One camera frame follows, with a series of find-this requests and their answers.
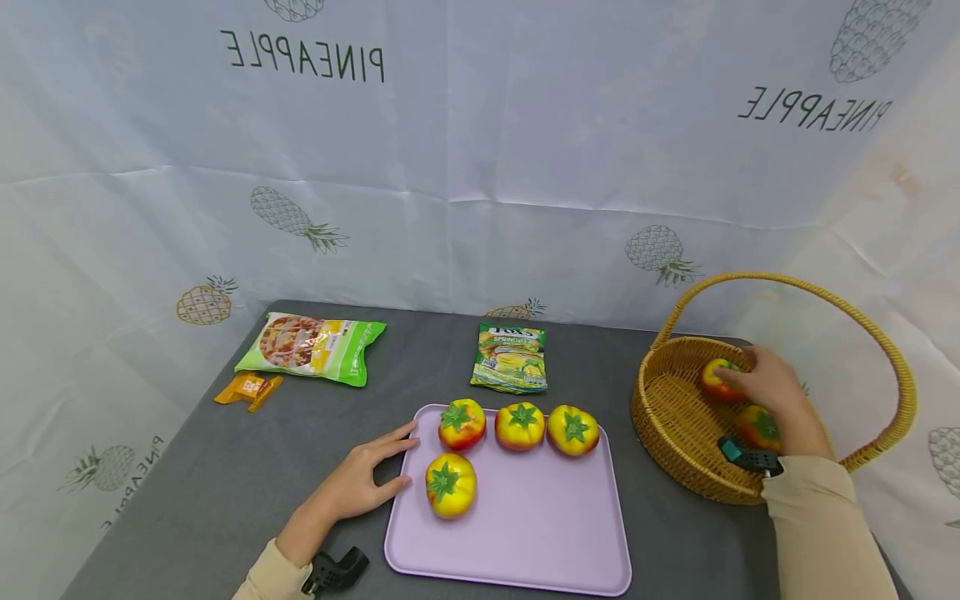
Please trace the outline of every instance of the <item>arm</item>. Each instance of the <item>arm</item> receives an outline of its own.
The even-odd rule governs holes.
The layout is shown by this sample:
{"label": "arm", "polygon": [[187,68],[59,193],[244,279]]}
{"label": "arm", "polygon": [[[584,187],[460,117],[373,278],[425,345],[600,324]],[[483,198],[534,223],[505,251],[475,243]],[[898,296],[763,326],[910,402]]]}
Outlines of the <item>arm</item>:
{"label": "arm", "polygon": [[847,470],[819,456],[785,456],[764,481],[777,532],[783,600],[897,600]]}
{"label": "arm", "polygon": [[764,480],[763,497],[777,532],[781,597],[897,600],[853,481],[793,368],[766,348],[744,351],[756,361],[752,372],[715,372],[770,411],[780,430],[784,473]]}
{"label": "arm", "polygon": [[337,521],[377,508],[410,485],[400,476],[377,486],[373,468],[383,460],[416,447],[405,440],[417,427],[410,421],[396,431],[356,446],[324,482],[290,516],[286,526],[251,567],[233,600],[309,600],[300,592],[313,572],[311,562]]}

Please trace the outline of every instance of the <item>person's left hand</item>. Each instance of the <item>person's left hand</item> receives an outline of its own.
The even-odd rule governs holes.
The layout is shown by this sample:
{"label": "person's left hand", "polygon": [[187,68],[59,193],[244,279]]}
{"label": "person's left hand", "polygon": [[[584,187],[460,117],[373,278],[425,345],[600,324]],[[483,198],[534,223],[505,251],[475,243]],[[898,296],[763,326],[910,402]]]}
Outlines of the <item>person's left hand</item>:
{"label": "person's left hand", "polygon": [[420,438],[404,439],[416,428],[417,422],[412,420],[351,450],[344,462],[327,475],[287,521],[276,537],[280,553],[297,567],[309,564],[337,521],[368,513],[409,486],[412,480],[407,475],[377,486],[373,481],[373,468],[391,456],[420,445]]}

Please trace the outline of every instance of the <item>sleeve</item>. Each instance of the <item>sleeve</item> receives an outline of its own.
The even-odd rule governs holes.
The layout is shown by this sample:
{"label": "sleeve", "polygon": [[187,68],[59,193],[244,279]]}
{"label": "sleeve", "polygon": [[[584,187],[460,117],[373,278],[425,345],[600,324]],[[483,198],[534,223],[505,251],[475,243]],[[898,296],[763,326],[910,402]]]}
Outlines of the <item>sleeve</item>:
{"label": "sleeve", "polygon": [[897,600],[847,471],[816,456],[782,457],[763,497],[777,532],[782,600]]}
{"label": "sleeve", "polygon": [[250,568],[233,600],[312,600],[312,595],[300,591],[312,572],[312,564],[301,568],[290,564],[276,548],[274,538]]}

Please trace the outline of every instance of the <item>wrinkled fabric backdrop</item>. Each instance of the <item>wrinkled fabric backdrop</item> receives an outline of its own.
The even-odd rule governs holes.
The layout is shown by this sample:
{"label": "wrinkled fabric backdrop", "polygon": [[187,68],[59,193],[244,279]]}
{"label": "wrinkled fabric backdrop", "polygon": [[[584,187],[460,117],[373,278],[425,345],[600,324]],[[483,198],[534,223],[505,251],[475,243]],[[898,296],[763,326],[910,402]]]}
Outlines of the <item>wrinkled fabric backdrop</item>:
{"label": "wrinkled fabric backdrop", "polygon": [[[271,300],[658,329],[730,270],[899,345],[920,414],[857,489],[918,598],[960,588],[960,4],[5,5],[11,597],[60,595]],[[893,414],[803,292],[724,284],[680,330],[786,355],[840,450]]]}

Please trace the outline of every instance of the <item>black plastic clip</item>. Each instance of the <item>black plastic clip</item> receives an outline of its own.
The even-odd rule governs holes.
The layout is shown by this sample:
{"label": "black plastic clip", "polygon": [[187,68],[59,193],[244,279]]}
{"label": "black plastic clip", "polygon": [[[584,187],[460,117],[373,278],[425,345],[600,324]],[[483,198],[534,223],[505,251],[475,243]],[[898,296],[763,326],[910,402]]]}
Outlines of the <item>black plastic clip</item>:
{"label": "black plastic clip", "polygon": [[370,559],[356,546],[350,548],[338,563],[335,563],[329,554],[320,552],[313,559],[313,573],[300,591],[319,596],[324,589],[349,588],[360,579],[368,564]]}
{"label": "black plastic clip", "polygon": [[758,473],[766,473],[767,477],[776,477],[783,473],[780,456],[770,450],[747,449],[737,444],[733,436],[724,436],[717,441],[717,446],[727,461],[740,468]]}

